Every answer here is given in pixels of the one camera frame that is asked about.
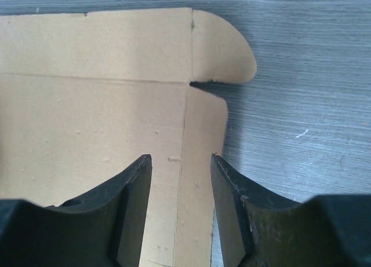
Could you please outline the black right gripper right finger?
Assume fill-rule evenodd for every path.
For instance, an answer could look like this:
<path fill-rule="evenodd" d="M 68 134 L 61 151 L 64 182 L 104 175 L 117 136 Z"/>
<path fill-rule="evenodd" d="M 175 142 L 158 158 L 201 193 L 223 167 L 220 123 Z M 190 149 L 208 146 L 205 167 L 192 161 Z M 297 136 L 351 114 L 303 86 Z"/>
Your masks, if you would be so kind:
<path fill-rule="evenodd" d="M 369 266 L 370 196 L 318 195 L 299 203 L 210 164 L 225 266 Z"/>

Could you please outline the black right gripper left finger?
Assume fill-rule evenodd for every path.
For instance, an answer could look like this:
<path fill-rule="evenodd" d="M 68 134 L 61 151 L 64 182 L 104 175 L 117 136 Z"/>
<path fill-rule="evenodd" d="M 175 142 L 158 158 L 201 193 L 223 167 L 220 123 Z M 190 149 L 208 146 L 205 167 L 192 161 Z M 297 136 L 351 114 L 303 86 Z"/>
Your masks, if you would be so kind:
<path fill-rule="evenodd" d="M 1 265 L 138 266 L 151 176 L 142 155 L 60 206 L 1 200 Z"/>

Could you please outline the brown cardboard box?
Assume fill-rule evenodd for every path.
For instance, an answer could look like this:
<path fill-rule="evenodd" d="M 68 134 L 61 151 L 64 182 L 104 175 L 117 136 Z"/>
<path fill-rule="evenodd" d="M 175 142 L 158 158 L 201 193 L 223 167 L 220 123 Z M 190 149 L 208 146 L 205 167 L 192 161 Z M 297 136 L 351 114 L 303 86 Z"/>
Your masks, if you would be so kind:
<path fill-rule="evenodd" d="M 141 266 L 209 266 L 226 102 L 257 65 L 225 19 L 191 8 L 1 17 L 1 197 L 59 205 L 142 154 Z"/>

